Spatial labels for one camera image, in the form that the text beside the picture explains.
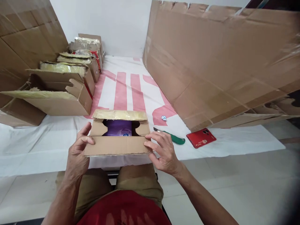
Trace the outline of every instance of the green knife handle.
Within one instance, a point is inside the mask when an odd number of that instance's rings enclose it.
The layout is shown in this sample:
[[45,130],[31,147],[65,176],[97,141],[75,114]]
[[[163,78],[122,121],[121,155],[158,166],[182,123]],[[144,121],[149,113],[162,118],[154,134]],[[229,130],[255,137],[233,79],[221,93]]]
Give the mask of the green knife handle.
[[173,135],[173,134],[170,134],[170,135],[171,135],[172,141],[173,141],[174,143],[179,144],[179,145],[182,145],[182,144],[185,143],[185,139],[184,139],[184,138],[176,137],[176,136]]

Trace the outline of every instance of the man's right hand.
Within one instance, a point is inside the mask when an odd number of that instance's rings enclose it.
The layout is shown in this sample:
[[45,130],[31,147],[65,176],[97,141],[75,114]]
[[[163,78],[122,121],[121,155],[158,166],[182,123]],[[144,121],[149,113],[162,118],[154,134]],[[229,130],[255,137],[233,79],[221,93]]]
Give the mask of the man's right hand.
[[168,173],[172,176],[179,175],[183,170],[183,164],[177,159],[171,135],[165,132],[151,132],[145,138],[157,141],[157,144],[146,141],[144,145],[156,151],[160,158],[151,152],[149,158],[158,170]]

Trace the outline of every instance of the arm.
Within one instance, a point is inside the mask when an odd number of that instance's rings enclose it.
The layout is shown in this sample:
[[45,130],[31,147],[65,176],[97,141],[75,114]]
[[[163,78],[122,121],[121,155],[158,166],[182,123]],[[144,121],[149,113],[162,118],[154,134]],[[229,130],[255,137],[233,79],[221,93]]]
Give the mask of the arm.
[[87,136],[91,128],[91,123],[88,122],[69,148],[65,176],[42,225],[73,224],[81,178],[88,170],[90,162],[83,154],[84,148],[87,143],[95,144],[93,138]]
[[180,162],[174,151],[171,136],[165,132],[152,132],[146,138],[157,141],[157,144],[147,141],[145,146],[156,151],[160,158],[152,152],[149,158],[158,170],[164,171],[176,178],[187,193],[204,225],[238,225],[234,218],[222,205],[193,177],[186,166]]

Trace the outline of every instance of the utility knife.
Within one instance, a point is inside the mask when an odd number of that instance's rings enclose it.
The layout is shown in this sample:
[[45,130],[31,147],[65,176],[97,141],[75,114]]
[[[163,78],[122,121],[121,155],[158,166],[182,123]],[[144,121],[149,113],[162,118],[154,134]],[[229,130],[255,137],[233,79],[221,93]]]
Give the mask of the utility knife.
[[[158,130],[158,129],[155,128],[155,127],[153,127],[153,129],[154,129],[155,131],[157,131],[157,132],[165,132],[165,133],[168,133],[168,132],[166,132],[166,131]],[[175,136],[175,135],[173,135],[173,134],[170,134],[170,135],[171,135],[172,141],[173,141],[174,143],[179,144],[179,145],[182,145],[182,144],[185,143],[185,139],[184,139],[184,138],[179,138],[179,137],[177,137],[177,136]]]

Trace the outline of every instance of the purple container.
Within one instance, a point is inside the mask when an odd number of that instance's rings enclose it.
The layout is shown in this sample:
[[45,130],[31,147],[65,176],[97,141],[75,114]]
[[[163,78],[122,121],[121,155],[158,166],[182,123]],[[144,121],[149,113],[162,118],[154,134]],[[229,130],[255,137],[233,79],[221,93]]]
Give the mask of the purple container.
[[107,132],[105,136],[132,136],[131,121],[107,120]]

